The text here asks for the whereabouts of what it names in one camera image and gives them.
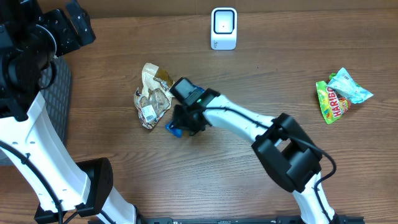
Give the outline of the blue cookie packet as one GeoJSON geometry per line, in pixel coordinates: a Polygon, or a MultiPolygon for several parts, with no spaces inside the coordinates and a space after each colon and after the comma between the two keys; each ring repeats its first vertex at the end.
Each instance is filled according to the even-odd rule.
{"type": "Polygon", "coordinates": [[[204,89],[183,78],[173,85],[170,92],[178,104],[174,106],[172,119],[166,129],[178,138],[183,135],[194,136],[204,131],[207,124],[203,116],[205,107],[201,105],[204,89]]]}

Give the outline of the beige brown snack bag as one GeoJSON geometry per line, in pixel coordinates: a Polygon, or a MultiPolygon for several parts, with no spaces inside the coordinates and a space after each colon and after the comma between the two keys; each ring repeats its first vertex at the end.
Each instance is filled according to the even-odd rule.
{"type": "Polygon", "coordinates": [[[170,89],[174,80],[157,65],[146,63],[142,69],[142,90],[137,88],[134,105],[143,127],[154,129],[163,115],[171,108],[173,95],[170,89]]]}

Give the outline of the green gummy candy bag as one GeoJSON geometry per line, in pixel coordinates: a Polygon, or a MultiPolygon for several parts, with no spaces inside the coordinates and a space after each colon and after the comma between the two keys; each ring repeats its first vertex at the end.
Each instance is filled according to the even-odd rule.
{"type": "Polygon", "coordinates": [[[328,87],[326,81],[316,82],[316,89],[320,110],[326,124],[340,119],[351,108],[352,102],[328,87]]]}

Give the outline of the light teal snack packet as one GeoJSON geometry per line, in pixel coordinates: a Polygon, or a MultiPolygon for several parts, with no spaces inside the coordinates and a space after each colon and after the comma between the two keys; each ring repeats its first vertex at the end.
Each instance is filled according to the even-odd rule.
{"type": "Polygon", "coordinates": [[[327,86],[353,104],[363,103],[374,96],[370,91],[358,85],[344,67],[329,76],[327,86]]]}

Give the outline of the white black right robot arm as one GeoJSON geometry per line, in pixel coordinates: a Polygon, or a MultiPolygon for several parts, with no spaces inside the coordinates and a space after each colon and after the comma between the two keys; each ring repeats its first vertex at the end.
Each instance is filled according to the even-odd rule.
{"type": "Polygon", "coordinates": [[[336,168],[321,175],[320,161],[323,157],[331,161],[332,157],[316,147],[293,117],[254,113],[212,89],[173,89],[171,93],[179,105],[170,128],[187,130],[191,136],[206,126],[235,133],[251,144],[268,176],[293,194],[304,223],[345,222],[329,205],[322,187],[336,168]]]}

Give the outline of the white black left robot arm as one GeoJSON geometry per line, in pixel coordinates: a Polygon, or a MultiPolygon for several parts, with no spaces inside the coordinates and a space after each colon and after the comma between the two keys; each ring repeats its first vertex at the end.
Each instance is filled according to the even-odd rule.
{"type": "Polygon", "coordinates": [[[107,158],[72,159],[42,95],[42,71],[56,71],[57,57],[95,38],[88,13],[76,1],[46,13],[37,1],[1,2],[1,150],[37,194],[38,223],[68,223],[75,216],[143,221],[115,189],[107,158]]]}

